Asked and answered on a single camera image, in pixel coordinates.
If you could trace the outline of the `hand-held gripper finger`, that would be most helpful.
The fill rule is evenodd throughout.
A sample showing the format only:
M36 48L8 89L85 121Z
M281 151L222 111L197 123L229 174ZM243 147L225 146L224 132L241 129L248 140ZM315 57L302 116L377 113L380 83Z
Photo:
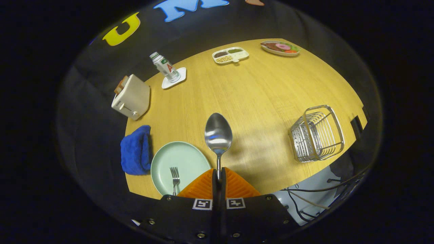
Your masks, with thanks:
M181 193L152 199L133 221L160 244L212 244L219 238L218 216L218 182L210 169Z
M224 244L282 244L299 225L274 194L229 198L228 168L221 170L219 234Z

